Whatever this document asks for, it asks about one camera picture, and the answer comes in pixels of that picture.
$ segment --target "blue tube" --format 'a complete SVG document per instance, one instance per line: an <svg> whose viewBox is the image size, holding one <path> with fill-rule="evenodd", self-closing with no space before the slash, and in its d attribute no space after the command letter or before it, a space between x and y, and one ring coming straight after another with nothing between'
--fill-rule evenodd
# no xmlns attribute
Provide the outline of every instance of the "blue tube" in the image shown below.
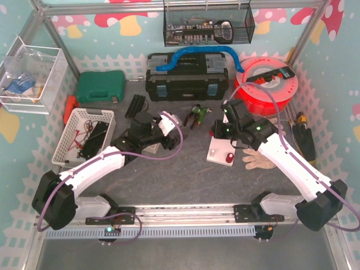
<svg viewBox="0 0 360 270"><path fill-rule="evenodd" d="M182 49L179 49L176 53L174 53L173 57L171 58L170 63L163 66L157 66L156 71L170 71L172 70L179 58L187 53L198 53L198 52L227 52L229 53L232 58L234 59L235 68L238 72L244 73L243 68L241 67L239 57L237 56L236 52L228 47L228 46L192 46L192 47L185 47Z"/></svg>

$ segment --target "black toolbox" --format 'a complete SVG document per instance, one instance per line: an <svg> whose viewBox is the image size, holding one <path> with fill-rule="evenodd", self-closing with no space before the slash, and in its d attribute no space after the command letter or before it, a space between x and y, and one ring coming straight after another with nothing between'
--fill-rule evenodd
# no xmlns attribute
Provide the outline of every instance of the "black toolbox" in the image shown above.
<svg viewBox="0 0 360 270"><path fill-rule="evenodd" d="M221 100L229 87L223 53L183 55L170 71L156 67L174 53L153 53L147 58L146 91L152 101Z"/></svg>

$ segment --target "black wire mesh basket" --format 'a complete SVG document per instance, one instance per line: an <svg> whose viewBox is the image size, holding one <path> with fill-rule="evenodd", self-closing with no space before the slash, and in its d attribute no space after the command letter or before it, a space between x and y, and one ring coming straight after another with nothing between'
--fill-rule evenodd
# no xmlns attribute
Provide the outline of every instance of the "black wire mesh basket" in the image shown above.
<svg viewBox="0 0 360 270"><path fill-rule="evenodd" d="M164 43L204 46L251 43L255 30L250 1L221 4L218 0L164 0Z"/></svg>

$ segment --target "white basket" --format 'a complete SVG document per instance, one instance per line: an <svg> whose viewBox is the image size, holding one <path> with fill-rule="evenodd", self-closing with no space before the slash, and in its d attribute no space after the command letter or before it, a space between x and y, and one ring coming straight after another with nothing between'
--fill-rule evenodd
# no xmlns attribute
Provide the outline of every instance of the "white basket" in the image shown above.
<svg viewBox="0 0 360 270"><path fill-rule="evenodd" d="M71 112L69 121L66 124L64 132L61 135L60 141L56 147L54 156L51 160L53 164L73 168L85 162L84 158L77 158L79 150L76 149L76 147L70 149L69 151L68 148L75 138L76 130L83 132L85 122L88 120L101 121L109 124L109 128L107 129L105 140L100 151L110 144L116 123L114 112L107 110L76 108Z"/></svg>
<svg viewBox="0 0 360 270"><path fill-rule="evenodd" d="M65 76L66 69L68 68L68 62L62 49L27 46L22 42L19 50L14 55L16 61L14 61L13 64L19 66L24 65L23 56L30 54L29 49L46 54L43 56L42 61L26 63L29 68L36 67L37 72L32 75L34 75L37 80L43 81L42 91L31 97L6 92L5 88L10 84L12 79L5 75L0 81L0 103L11 112L49 114L55 103L55 98L60 89L62 79Z"/></svg>

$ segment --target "gray floor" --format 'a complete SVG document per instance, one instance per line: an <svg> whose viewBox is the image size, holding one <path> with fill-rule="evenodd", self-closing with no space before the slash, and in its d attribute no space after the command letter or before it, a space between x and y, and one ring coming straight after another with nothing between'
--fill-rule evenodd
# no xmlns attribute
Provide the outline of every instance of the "gray floor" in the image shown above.
<svg viewBox="0 0 360 270"><path fill-rule="evenodd" d="M282 235L289 226L275 228ZM332 270L323 231L304 226L282 241L252 237L138 240L102 246L98 240L46 240L37 270Z"/></svg>
<svg viewBox="0 0 360 270"><path fill-rule="evenodd" d="M151 102L145 91L144 82L127 82L125 98L120 103L88 103L83 107L108 109L115 112L116 128L113 138L129 127L124 118L134 94L145 95L149 101L148 112L157 114L166 110L181 119L190 112L195 101ZM278 194L297 195L295 186L277 168L246 170L237 150L232 167L208 162L211 137L209 130L215 119L222 119L220 101L201 101L202 106L213 110L205 116L200 127L190 130L183 127L183 134L189 135L183 150L167 161L136 159L120 170L114 171L91 185L82 196L96 196L106 193L120 204L193 204L193 203L244 203L257 194L269 190ZM171 152L160 149L156 156L167 156Z"/></svg>

